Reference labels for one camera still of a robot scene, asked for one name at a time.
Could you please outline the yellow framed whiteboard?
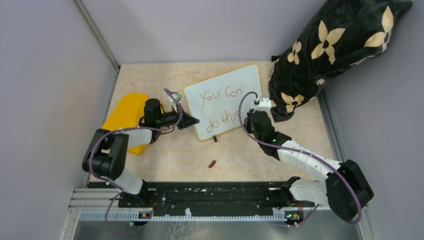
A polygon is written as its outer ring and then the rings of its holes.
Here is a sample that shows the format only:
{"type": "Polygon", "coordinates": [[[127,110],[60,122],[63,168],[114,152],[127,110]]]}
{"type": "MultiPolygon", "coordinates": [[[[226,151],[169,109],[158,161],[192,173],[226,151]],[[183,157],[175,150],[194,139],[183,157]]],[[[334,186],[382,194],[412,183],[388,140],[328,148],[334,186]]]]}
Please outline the yellow framed whiteboard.
{"type": "Polygon", "coordinates": [[[248,92],[262,93],[260,67],[253,63],[187,85],[183,94],[200,141],[238,128],[239,105],[248,92]]]}

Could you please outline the brown marker cap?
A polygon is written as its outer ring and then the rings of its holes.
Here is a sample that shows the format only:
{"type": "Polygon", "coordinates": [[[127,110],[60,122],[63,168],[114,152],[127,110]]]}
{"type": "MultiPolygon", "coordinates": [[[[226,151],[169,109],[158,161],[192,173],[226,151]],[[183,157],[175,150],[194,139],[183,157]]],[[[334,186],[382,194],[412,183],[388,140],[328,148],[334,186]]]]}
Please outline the brown marker cap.
{"type": "Polygon", "coordinates": [[[210,168],[212,168],[215,164],[216,164],[216,160],[213,160],[210,164],[209,164],[209,166],[208,166],[208,168],[210,169],[210,168]]]}

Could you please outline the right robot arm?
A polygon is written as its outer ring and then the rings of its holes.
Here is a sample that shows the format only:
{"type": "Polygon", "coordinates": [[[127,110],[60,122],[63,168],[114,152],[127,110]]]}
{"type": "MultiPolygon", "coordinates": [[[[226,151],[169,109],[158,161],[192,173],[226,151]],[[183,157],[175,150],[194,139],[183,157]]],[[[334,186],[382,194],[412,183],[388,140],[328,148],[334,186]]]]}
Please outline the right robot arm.
{"type": "Polygon", "coordinates": [[[302,147],[288,135],[276,131],[265,111],[250,109],[243,126],[266,155],[315,178],[292,177],[281,193],[284,204],[295,206],[300,201],[312,202],[329,207],[346,222],[358,221],[362,208],[374,197],[374,192],[355,161],[339,162],[302,147]]]}

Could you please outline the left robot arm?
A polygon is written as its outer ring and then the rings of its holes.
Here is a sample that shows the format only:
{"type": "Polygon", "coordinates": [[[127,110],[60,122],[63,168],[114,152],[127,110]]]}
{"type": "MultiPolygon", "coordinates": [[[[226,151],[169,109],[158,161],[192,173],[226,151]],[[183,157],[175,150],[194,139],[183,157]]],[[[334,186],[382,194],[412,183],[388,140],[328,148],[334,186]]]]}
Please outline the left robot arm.
{"type": "Polygon", "coordinates": [[[149,203],[150,193],[147,182],[126,168],[128,149],[155,143],[162,131],[183,130],[200,122],[177,102],[171,111],[163,112],[156,98],[145,102],[143,113],[135,127],[97,129],[82,160],[83,171],[129,195],[131,202],[138,207],[149,203]]]}

